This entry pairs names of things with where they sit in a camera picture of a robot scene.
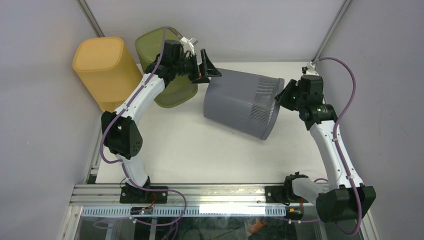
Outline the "green plastic basket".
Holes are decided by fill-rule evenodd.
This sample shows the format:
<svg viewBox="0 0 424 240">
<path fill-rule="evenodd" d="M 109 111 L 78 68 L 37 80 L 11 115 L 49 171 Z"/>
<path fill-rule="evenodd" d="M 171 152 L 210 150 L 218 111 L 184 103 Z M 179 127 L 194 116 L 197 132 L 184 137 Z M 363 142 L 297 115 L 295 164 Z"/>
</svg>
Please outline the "green plastic basket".
<svg viewBox="0 0 424 240">
<path fill-rule="evenodd" d="M 146 70 L 153 63 L 161 51 L 163 36 L 167 40 L 179 40 L 176 29 L 160 27 L 139 36 L 134 43 L 135 50 L 141 64 Z M 176 107 L 194 97 L 198 93 L 198 86 L 191 84 L 187 76 L 176 76 L 175 79 L 154 99 L 162 108 Z"/>
</svg>

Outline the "grey plastic basket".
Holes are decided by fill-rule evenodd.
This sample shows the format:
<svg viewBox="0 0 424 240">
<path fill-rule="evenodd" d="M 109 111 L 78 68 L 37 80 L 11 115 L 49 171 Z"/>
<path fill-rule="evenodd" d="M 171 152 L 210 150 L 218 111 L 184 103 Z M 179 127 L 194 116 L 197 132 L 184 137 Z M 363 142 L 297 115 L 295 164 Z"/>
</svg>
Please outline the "grey plastic basket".
<svg viewBox="0 0 424 240">
<path fill-rule="evenodd" d="M 219 70 L 210 79 L 203 102 L 203 116 L 265 141 L 279 114 L 275 97 L 285 80 L 237 70 Z"/>
</svg>

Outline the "yellow plastic basket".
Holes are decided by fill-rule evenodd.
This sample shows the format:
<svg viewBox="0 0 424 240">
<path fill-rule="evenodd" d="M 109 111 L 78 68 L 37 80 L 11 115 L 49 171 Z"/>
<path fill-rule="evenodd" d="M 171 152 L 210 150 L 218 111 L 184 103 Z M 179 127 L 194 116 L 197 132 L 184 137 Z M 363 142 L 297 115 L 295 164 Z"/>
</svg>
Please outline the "yellow plastic basket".
<svg viewBox="0 0 424 240">
<path fill-rule="evenodd" d="M 120 37 L 96 37 L 77 48 L 72 68 L 103 112 L 114 112 L 143 74 Z"/>
</svg>

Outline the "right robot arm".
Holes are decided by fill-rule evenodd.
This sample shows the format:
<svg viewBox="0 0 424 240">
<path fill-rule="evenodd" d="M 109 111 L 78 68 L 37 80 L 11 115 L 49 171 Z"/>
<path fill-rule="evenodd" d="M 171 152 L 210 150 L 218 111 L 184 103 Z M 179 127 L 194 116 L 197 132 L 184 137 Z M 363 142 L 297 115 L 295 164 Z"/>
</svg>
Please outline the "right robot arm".
<svg viewBox="0 0 424 240">
<path fill-rule="evenodd" d="M 316 207 L 325 223 L 362 219 L 376 199 L 373 186 L 366 186 L 348 156 L 334 107 L 324 103 L 324 81 L 318 75 L 290 80 L 276 103 L 299 113 L 314 139 L 327 175 L 327 187 L 296 172 L 286 176 L 282 193 L 285 204 L 304 199 Z"/>
</svg>

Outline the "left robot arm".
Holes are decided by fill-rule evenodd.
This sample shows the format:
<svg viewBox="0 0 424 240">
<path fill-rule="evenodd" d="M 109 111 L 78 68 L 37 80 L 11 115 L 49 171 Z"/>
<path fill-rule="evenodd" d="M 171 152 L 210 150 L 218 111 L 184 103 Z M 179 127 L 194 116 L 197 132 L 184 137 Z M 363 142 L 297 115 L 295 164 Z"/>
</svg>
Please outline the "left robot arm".
<svg viewBox="0 0 424 240">
<path fill-rule="evenodd" d="M 102 160 L 121 165 L 127 183 L 133 187 L 131 197 L 138 203 L 147 202 L 151 196 L 146 186 L 150 178 L 139 156 L 143 138 L 138 124 L 154 99 L 177 76 L 186 76 L 190 84 L 203 84 L 212 77 L 221 77 L 222 73 L 209 59 L 206 49 L 202 48 L 200 55 L 196 55 L 192 39 L 166 39 L 135 90 L 114 111 L 105 111 L 101 116 L 102 147 L 116 156 L 115 160 L 102 156 Z"/>
</svg>

